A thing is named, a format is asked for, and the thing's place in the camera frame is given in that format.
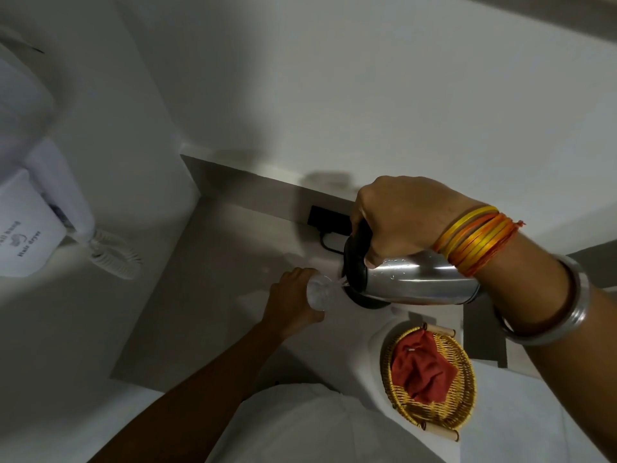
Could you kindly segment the person's left hand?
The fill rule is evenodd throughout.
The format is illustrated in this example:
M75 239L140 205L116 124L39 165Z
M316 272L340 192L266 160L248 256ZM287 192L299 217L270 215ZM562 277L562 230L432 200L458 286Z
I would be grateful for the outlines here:
M282 276L270 287L261 324L281 342L325 319L324 312L314 311L309 306L306 289L303 286L282 286Z

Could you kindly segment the person's right hand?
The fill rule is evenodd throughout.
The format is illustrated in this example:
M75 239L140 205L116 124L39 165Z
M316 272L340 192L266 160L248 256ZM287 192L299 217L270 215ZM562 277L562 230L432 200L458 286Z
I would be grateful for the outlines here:
M352 233L365 220L388 242L388 257L430 248L456 219L486 205L425 177L380 176L359 189L351 213Z

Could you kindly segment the clear drinking glass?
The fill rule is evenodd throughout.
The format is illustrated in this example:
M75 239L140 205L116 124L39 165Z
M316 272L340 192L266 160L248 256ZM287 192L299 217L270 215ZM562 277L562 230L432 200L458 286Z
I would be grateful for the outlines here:
M332 280L317 273L307 283L306 296L309 306L314 311L325 312L339 300L348 287L345 276Z

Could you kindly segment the stainless steel electric kettle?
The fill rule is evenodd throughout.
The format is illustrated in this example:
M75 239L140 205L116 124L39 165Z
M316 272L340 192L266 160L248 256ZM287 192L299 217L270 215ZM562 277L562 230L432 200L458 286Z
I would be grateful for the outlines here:
M386 259L377 268L368 269L364 256L372 234L362 220L344 246L342 275L356 291L402 305L461 305L480 294L476 280L463 276L446 258L431 250Z

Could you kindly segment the person's left forearm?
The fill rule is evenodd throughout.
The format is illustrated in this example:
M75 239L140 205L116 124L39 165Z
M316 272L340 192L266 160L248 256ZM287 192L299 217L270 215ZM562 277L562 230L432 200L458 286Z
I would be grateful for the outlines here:
M153 402L88 463L204 463L284 340L261 321L211 363Z

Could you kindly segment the person's right forearm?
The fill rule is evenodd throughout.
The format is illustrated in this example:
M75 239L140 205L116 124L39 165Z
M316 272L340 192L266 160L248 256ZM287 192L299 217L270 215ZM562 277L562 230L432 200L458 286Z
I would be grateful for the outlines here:
M555 256L513 223L470 247L465 273L490 295L506 335L522 345L560 404L617 463L617 302L570 257Z

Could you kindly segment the black kettle base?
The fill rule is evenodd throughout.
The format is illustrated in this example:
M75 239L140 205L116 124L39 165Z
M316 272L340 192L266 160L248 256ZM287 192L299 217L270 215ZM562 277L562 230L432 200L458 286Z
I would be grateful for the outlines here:
M343 290L354 304L368 310L379 310L391 305L390 302L366 295L365 291L356 291L352 286L344 286Z

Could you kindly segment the black power plug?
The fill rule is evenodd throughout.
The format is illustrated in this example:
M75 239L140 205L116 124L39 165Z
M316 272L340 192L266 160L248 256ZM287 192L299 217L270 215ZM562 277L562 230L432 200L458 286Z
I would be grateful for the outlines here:
M343 213L312 205L307 219L307 225L316 228L320 233L336 233L350 236L352 233L351 219Z

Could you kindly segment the stack of orange yellow bangles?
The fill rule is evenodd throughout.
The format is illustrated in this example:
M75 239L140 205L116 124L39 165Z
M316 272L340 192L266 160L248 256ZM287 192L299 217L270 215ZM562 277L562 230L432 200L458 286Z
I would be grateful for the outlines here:
M524 226L496 207L468 210L439 236L431 249L467 278L482 269Z

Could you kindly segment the red cloth napkin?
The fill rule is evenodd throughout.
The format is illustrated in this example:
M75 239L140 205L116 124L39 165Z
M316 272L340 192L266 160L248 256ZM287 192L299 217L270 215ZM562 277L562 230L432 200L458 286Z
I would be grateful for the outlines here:
M438 351L433 333L424 329L397 342L390 371L393 384L421 404L445 402L458 374L457 368Z

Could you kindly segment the person's white garment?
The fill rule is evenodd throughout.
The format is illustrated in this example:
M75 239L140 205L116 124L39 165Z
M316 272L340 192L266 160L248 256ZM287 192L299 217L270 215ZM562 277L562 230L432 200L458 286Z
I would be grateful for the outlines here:
M316 383L274 386L237 409L205 463L444 463L358 399Z

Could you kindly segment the woven yellow wicker basket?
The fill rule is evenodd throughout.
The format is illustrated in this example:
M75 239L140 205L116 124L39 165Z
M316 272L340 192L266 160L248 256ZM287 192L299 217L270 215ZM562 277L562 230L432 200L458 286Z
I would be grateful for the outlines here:
M397 346L404 338L419 331L432 335L436 352L457 371L443 401L422 403L410 396L405 387L393 382L392 363ZM380 374L390 408L423 431L458 442L459 431L471 417L476 402L476 377L471 361L455 335L455 330L427 323L408 328L398 325L382 343Z

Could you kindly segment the silver metal bangle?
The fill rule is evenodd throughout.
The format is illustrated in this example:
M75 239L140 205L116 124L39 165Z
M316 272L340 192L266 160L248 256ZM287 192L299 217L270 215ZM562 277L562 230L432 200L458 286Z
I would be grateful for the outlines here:
M564 255L553 255L568 272L573 282L574 294L566 313L552 327L537 334L520 335L515 333L502 314L493 307L497 322L510 341L525 348L539 347L559 341L564 336L575 331L586 319L591 304L591 282L582 266L574 259Z

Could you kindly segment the white wall hair dryer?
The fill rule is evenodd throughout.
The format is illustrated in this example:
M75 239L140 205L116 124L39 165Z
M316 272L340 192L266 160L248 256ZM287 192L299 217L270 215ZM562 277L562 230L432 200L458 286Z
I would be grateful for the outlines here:
M0 277L41 270L67 237L88 245L95 219L49 135L56 104L38 77L0 44Z

